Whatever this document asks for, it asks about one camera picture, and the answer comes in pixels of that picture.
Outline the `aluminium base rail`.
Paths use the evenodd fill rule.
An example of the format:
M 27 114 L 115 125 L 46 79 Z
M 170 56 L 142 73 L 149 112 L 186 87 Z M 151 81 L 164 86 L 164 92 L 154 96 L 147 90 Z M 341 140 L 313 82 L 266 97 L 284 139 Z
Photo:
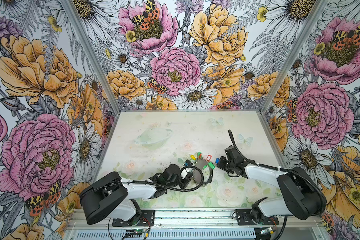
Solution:
M 168 208 L 155 209 L 154 225 L 152 229 L 163 228 L 236 228 L 239 227 L 237 220 L 232 215 L 235 208 Z M 73 229 L 107 229 L 109 218 L 94 225 L 88 225 L 84 211 L 77 210 L 70 222 L 68 230 Z

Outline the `white vented panel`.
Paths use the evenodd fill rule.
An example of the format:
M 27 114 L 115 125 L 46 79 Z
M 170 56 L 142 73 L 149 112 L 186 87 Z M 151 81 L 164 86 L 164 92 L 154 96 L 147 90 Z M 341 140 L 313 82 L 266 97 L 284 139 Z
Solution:
M 142 240 L 145 232 L 132 235 L 126 230 L 93 230 L 79 231 L 73 240 Z M 256 233 L 253 228 L 242 229 L 153 229 L 148 240 L 254 240 Z

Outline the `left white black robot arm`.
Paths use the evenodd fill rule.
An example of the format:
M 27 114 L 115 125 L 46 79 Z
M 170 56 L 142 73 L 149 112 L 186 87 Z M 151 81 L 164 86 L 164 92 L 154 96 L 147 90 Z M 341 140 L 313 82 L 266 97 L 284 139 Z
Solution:
M 193 165 L 180 168 L 171 164 L 146 180 L 129 180 L 111 172 L 85 188 L 80 193 L 80 203 L 89 225 L 111 218 L 133 226 L 142 216 L 136 199 L 156 199 L 168 191 L 193 192 L 203 183 L 203 170 Z

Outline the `large metal keyring with keys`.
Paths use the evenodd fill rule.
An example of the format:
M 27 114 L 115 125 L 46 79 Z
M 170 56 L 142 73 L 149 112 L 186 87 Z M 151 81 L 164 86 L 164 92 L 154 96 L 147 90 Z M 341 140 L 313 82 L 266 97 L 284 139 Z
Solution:
M 201 187 L 206 187 L 212 183 L 213 180 L 213 168 L 210 165 L 210 162 L 203 157 L 203 155 L 198 152 L 195 155 L 191 155 L 191 163 L 199 169 L 192 169 L 193 181 L 196 185 L 201 185 Z

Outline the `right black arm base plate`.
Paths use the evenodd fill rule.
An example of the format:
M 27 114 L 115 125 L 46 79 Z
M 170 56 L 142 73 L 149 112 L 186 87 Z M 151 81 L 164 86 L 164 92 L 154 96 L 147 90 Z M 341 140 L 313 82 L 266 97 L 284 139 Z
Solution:
M 236 220 L 239 226 L 277 226 L 279 224 L 277 217 L 265 217 L 263 214 L 253 209 L 236 209 L 231 215 L 231 218 Z

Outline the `green circuit board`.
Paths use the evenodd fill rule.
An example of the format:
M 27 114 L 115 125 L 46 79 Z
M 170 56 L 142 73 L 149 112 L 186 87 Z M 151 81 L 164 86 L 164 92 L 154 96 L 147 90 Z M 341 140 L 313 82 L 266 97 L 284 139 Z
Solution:
M 145 238 L 147 235 L 148 229 L 133 229 L 133 230 L 126 230 L 123 240 L 131 240 L 131 239 L 141 239 Z

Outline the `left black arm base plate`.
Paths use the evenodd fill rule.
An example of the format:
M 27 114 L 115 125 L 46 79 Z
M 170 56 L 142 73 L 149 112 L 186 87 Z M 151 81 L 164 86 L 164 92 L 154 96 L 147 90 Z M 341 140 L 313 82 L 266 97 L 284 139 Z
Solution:
M 141 210 L 130 220 L 113 219 L 113 227 L 152 227 L 155 222 L 155 210 Z

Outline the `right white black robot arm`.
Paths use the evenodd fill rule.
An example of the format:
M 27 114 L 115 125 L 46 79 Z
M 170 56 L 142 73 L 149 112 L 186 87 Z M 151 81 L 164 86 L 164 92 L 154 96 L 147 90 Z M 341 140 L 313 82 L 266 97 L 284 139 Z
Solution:
M 247 159 L 235 146 L 226 148 L 225 153 L 225 157 L 216 160 L 216 165 L 230 177 L 262 181 L 281 191 L 277 198 L 262 198 L 252 204 L 248 215 L 254 224 L 263 224 L 274 216 L 306 220 L 325 211 L 326 197 L 302 168 L 284 169 L 260 164 Z

